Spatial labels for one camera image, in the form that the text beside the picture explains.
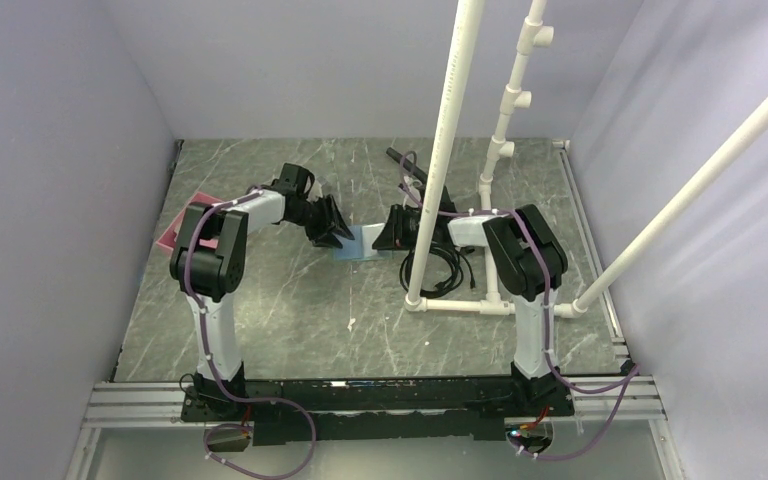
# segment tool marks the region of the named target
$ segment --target pink object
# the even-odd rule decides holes
[[[221,199],[218,199],[216,197],[211,197],[206,193],[196,192],[195,195],[190,197],[186,205],[189,205],[192,202],[219,203],[221,201],[222,201]],[[172,250],[175,249],[175,240],[178,237],[178,228],[181,226],[181,221],[184,219],[185,209],[186,209],[186,206],[184,207],[183,210],[181,210],[178,213],[178,215],[175,217],[175,220],[172,220],[172,224],[170,224],[169,227],[166,228],[166,231],[163,232],[163,235],[161,235],[160,238],[158,238],[157,241],[154,242],[158,247],[160,247],[160,249],[166,255],[171,256]],[[219,243],[219,240],[202,240],[199,243],[206,247],[216,248],[216,245],[217,243]]]

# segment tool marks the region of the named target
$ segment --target light blue object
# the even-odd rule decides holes
[[[343,244],[342,249],[334,250],[335,260],[380,260],[391,258],[393,252],[379,252],[372,248],[372,242],[378,238],[384,229],[383,223],[372,225],[352,225],[349,230],[354,234],[355,239],[349,240],[343,237],[337,237]]]

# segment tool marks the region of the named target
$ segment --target white enclosure wall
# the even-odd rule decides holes
[[[572,139],[608,264],[768,94],[768,2],[647,0]],[[768,478],[768,132],[611,289],[690,478]]]
[[[549,2],[509,137],[572,135],[641,1]],[[107,3],[180,138],[434,135],[455,0]],[[493,132],[528,7],[487,2],[459,135]]]
[[[63,478],[172,155],[101,2],[0,1],[0,480]]]

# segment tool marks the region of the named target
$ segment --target vertical white pole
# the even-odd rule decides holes
[[[484,0],[459,0],[455,14],[455,28],[452,33],[452,45],[449,48],[449,64],[446,67],[446,79],[443,82],[443,96],[440,100],[440,112],[437,116],[437,132],[431,150],[431,166],[428,169],[428,184],[425,186],[425,200],[422,217],[419,221],[419,235],[411,269],[411,281],[405,296],[405,308],[415,310],[419,307],[419,292],[422,278],[428,262],[428,250],[431,247],[431,234],[437,221],[440,208],[440,196],[446,183],[446,171],[449,169],[449,156],[452,142],[458,127],[469,67],[472,64],[472,52],[478,38],[478,27],[484,12]]]

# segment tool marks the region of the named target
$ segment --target red wire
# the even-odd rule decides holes
[[[546,415],[548,415],[548,414],[549,414],[549,406],[547,405],[547,406],[543,407],[543,410],[540,411],[540,415],[537,416],[537,420],[535,420],[535,421],[533,421],[531,423],[526,423],[521,428],[523,428],[525,430],[531,430],[533,428],[536,428],[537,425],[540,424],[540,422],[542,422],[543,419],[546,418]]]
[[[247,426],[246,423],[248,423],[249,418],[251,418],[251,405],[247,405],[246,406],[246,413],[243,414],[243,421],[240,422],[240,425],[242,425],[244,427]]]

